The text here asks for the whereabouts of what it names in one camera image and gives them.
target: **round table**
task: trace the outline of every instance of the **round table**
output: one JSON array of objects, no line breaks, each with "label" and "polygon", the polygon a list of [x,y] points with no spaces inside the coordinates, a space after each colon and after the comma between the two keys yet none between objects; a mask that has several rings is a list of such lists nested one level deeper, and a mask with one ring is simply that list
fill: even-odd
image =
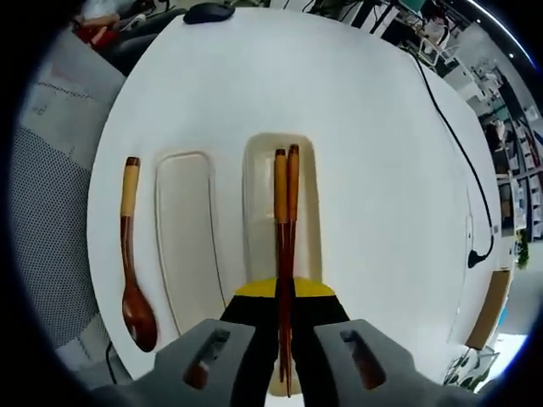
[{"label": "round table", "polygon": [[[477,117],[426,72],[499,224],[494,169]],[[242,162],[247,141],[261,132],[301,134],[313,143],[324,282],[351,319],[368,320],[439,380],[448,347],[469,334],[451,339],[453,325],[475,322],[497,253],[469,270],[484,278],[462,296],[467,252],[473,245],[484,253],[490,238],[473,176],[409,55],[337,21],[261,8],[238,8],[217,24],[173,20],[126,79],[104,127],[89,191],[88,255],[104,324],[129,373],[149,371],[154,354],[133,343],[121,314],[126,157],[142,160],[134,253],[160,349],[178,332],[160,273],[153,163],[172,149],[210,157],[228,300],[246,282]]]}]

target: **chopsticks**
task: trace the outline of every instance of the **chopsticks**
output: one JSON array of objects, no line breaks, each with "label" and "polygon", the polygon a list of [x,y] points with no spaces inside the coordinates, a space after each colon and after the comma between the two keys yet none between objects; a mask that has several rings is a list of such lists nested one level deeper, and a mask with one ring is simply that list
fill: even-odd
[{"label": "chopsticks", "polygon": [[274,215],[276,221],[277,278],[279,284],[279,380],[287,380],[290,397],[292,382],[291,365],[291,311],[294,277],[294,243],[298,217],[299,147],[276,150],[274,186]]}]

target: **spoon handle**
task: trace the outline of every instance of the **spoon handle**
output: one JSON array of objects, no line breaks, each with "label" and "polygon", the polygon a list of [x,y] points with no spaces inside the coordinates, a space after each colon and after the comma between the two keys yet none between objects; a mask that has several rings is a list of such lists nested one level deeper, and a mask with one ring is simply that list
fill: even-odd
[{"label": "spoon handle", "polygon": [[137,157],[128,157],[126,159],[120,199],[120,251],[127,286],[137,285],[132,253],[132,226],[136,206],[139,165],[140,161]]}]

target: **white tray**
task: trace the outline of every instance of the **white tray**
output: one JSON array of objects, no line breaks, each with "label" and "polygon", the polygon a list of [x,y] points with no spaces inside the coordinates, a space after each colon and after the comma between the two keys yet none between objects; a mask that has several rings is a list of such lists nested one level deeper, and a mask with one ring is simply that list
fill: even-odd
[{"label": "white tray", "polygon": [[315,152],[311,142],[289,134],[263,133],[252,137],[244,155],[244,239],[248,281],[276,273],[273,218],[275,150],[299,145],[299,203],[294,276],[322,280],[321,232],[316,188]]},{"label": "white tray", "polygon": [[155,211],[160,266],[180,334],[224,310],[213,237],[212,167],[200,152],[157,165]]}]

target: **black mouse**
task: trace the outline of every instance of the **black mouse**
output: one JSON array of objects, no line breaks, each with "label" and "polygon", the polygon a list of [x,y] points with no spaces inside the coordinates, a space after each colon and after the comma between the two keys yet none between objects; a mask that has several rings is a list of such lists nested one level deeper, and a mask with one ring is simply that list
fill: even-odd
[{"label": "black mouse", "polygon": [[183,21],[187,24],[215,23],[230,18],[234,10],[234,7],[226,4],[200,3],[187,11]]}]

